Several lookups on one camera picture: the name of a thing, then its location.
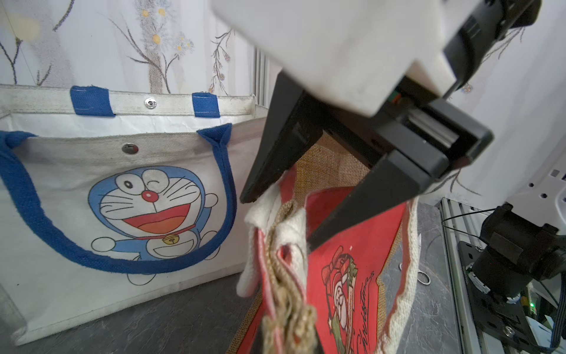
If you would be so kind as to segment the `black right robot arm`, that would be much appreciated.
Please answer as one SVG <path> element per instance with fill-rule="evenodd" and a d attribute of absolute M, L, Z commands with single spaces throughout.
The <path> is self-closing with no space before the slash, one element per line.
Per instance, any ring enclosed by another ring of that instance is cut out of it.
<path fill-rule="evenodd" d="M 487 127 L 409 78 L 387 91 L 374 115 L 361 116 L 321 102 L 280 73 L 241 202 L 256 201 L 323 134 L 337 140 L 369 172 L 315 229 L 312 248 L 471 165 L 493 139 Z M 565 272 L 563 142 L 528 184 L 484 221 L 481 240 L 486 250 L 473 273 L 477 287 L 493 294 L 514 296 L 531 280 Z"/>

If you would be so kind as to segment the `red jute Christmas bag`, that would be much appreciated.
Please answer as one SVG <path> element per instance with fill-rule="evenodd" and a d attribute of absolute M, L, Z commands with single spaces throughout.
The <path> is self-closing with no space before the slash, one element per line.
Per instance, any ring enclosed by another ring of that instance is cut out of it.
<path fill-rule="evenodd" d="M 315 246 L 368 168 L 324 135 L 251 205 L 237 293 L 254 303 L 230 353 L 395 353 L 419 278 L 417 201 Z"/>

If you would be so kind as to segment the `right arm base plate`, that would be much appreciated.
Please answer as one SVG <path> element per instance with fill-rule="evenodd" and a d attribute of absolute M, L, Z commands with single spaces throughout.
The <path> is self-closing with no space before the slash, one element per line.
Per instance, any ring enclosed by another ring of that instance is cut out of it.
<path fill-rule="evenodd" d="M 457 249 L 473 328 L 508 348 L 540 353 L 541 349 L 533 335 L 529 318 L 523 313 L 520 298 L 517 296 L 512 300 L 497 300 L 477 287 L 473 265 L 480 257 L 481 249 L 464 241 L 458 242 Z"/>

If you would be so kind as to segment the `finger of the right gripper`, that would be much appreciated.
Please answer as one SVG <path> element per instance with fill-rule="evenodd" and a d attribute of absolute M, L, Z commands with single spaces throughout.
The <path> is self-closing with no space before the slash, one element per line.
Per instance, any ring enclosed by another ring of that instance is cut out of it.
<path fill-rule="evenodd" d="M 256 159 L 240 202 L 256 201 L 321 138 L 324 107 L 286 73 L 277 76 Z"/>

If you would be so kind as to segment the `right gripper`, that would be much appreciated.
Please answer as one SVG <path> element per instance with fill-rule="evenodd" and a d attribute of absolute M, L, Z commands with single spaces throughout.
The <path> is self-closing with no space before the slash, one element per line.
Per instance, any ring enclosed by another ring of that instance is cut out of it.
<path fill-rule="evenodd" d="M 485 125 L 408 78 L 393 96 L 371 117 L 317 99 L 324 107 L 322 135 L 371 169 L 363 176 L 363 165 L 347 154 L 306 155 L 311 252 L 471 165 L 494 140 Z"/>

